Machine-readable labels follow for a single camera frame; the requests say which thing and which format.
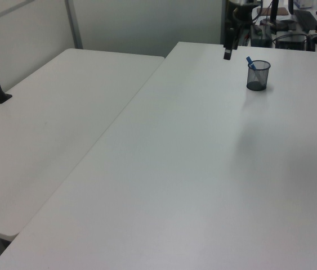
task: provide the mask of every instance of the keyboard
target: keyboard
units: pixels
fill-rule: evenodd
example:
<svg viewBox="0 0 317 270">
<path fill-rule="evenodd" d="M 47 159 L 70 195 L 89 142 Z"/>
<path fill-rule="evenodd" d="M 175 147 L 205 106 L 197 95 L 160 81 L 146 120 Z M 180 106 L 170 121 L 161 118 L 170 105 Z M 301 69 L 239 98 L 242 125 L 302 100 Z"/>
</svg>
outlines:
<svg viewBox="0 0 317 270">
<path fill-rule="evenodd" d="M 303 31 L 308 33 L 310 30 L 316 30 L 317 21 L 310 11 L 294 10 L 294 14 Z"/>
</svg>

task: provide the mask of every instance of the pen holder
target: pen holder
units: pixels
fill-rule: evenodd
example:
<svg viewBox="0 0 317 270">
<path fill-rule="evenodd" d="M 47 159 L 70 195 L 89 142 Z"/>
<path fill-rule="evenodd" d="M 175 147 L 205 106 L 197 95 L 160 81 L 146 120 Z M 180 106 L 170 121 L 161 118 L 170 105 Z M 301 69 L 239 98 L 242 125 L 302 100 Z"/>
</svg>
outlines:
<svg viewBox="0 0 317 270">
<path fill-rule="evenodd" d="M 253 64 L 256 69 L 248 65 L 247 88 L 252 91 L 265 90 L 271 65 L 261 60 L 253 61 Z"/>
</svg>

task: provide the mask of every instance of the black cable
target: black cable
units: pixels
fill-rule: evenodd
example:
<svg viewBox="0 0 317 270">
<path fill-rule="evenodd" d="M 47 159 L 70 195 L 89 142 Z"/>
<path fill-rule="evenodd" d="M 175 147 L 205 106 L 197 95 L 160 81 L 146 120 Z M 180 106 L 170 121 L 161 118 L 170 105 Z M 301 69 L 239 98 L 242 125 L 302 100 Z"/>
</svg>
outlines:
<svg viewBox="0 0 317 270">
<path fill-rule="evenodd" d="M 268 19 L 269 19 L 269 10 L 270 10 L 270 7 L 272 6 L 272 3 L 273 3 L 273 0 L 271 1 L 271 3 L 269 4 L 269 7 L 266 10 L 266 21 L 268 21 Z"/>
<path fill-rule="evenodd" d="M 273 39 L 272 42 L 275 42 L 278 39 L 282 39 L 282 38 L 293 37 L 295 35 L 303 35 L 304 37 L 308 37 L 308 35 L 306 35 L 306 34 L 287 34 L 287 35 L 281 35 L 280 37 Z"/>
</svg>

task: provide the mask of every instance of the white table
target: white table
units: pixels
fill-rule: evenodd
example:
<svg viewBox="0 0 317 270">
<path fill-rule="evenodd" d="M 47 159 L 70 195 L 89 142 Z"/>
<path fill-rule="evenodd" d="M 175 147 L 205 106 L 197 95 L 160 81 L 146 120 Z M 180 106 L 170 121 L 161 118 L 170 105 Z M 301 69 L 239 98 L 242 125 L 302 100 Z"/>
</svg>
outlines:
<svg viewBox="0 0 317 270">
<path fill-rule="evenodd" d="M 317 269 L 317 54 L 223 55 L 179 43 L 0 269 Z"/>
<path fill-rule="evenodd" d="M 162 57 L 69 49 L 0 105 L 0 238 L 12 240 Z"/>
</svg>

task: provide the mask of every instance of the cable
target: cable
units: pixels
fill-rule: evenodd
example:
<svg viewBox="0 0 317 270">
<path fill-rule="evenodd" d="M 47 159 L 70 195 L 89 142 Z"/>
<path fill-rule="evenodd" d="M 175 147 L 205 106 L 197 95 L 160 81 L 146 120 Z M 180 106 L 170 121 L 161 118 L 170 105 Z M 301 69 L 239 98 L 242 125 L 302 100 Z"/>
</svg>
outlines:
<svg viewBox="0 0 317 270">
<path fill-rule="evenodd" d="M 280 37 L 273 39 L 272 42 L 275 42 L 278 39 L 282 39 L 282 38 L 294 37 L 295 35 L 303 35 L 304 37 L 308 37 L 308 35 L 306 34 L 287 34 L 287 35 L 281 35 Z"/>
</svg>

